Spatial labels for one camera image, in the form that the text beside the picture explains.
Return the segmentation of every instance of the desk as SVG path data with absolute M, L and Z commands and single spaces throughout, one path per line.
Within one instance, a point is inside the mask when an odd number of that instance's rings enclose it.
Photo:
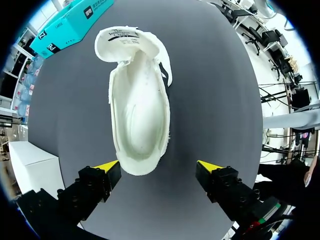
M 234 7 L 236 10 L 247 10 L 247 11 L 248 11 L 248 9 L 246 9 L 245 7 L 241 6 L 240 4 L 233 3 L 233 2 L 230 1 L 230 0 L 220 0 L 220 1 L 223 2 L 223 3 L 225 3 L 225 4 L 227 4 L 227 5 L 229 5 L 230 7 L 231 7 L 231 6 Z M 253 20 L 258 24 L 258 26 L 255 28 L 256 31 L 258 31 L 259 29 L 262 29 L 262 31 L 265 31 L 265 32 L 269 31 L 269 29 L 265 26 L 265 23 L 264 23 L 258 16 L 256 16 L 256 15 L 250 15 L 250 16 L 248 16 L 248 17 L 251 18 L 251 19 L 253 19 Z M 245 17 L 244 19 L 242 19 L 242 21 L 240 21 L 240 23 L 238 24 L 238 26 L 239 26 L 240 24 L 242 24 L 245 20 L 246 20 L 246 17 Z M 283 56 L 284 56 L 285 58 L 289 56 L 288 51 L 287 51 L 284 47 L 282 47 L 281 44 L 280 44 L 278 41 L 275 42 L 275 43 L 271 43 L 271 44 L 270 44 L 269 46 L 267 46 L 263 51 L 265 52 L 265 51 L 267 51 L 268 49 L 270 49 L 270 48 L 272 48 L 272 47 L 278 48 L 278 49 L 282 52 L 282 54 L 283 54 Z
M 94 42 L 100 30 L 126 25 L 155 34 L 169 54 L 170 140 L 153 172 L 122 171 L 107 202 L 81 223 L 110 240 L 222 239 L 232 222 L 197 182 L 197 160 L 230 165 L 252 187 L 263 119 L 247 51 L 218 9 L 195 0 L 115 1 L 82 41 L 44 61 L 29 141 L 59 157 L 66 187 L 85 166 L 116 159 L 108 89 L 117 63 L 98 59 Z

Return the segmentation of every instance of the shelf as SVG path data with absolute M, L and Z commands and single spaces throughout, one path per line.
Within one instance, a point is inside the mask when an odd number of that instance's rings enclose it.
M 16 44 L 19 43 L 27 32 L 28 32 L 28 28 L 26 27 L 22 35 L 15 41 L 15 43 Z
M 5 74 L 8 74 L 8 75 L 10 75 L 11 77 L 14 77 L 14 78 L 18 78 L 18 76 L 16 76 L 16 75 L 13 75 L 11 72 L 9 72 L 9 71 L 7 71 L 7 70 L 3 70 L 3 72 L 5 73 Z
M 29 59 L 28 57 L 25 58 L 24 63 L 23 63 L 23 65 L 22 65 L 22 68 L 21 68 L 21 70 L 20 70 L 20 72 L 19 72 L 19 76 L 18 76 L 18 79 L 17 79 L 17 81 L 16 81 L 15 88 L 14 88 L 14 92 L 13 92 L 12 101 L 11 101 L 11 104 L 10 104 L 10 109 L 11 109 L 11 110 L 12 110 L 13 107 L 14 107 L 14 103 L 15 103 L 15 99 L 16 99 L 16 91 L 17 91 L 17 88 L 18 88 L 18 85 L 19 85 L 19 82 L 20 82 L 20 78 L 21 78 L 22 74 L 24 73 L 24 69 L 25 69 L 25 66 L 26 66 L 26 64 L 27 64 L 28 59 Z

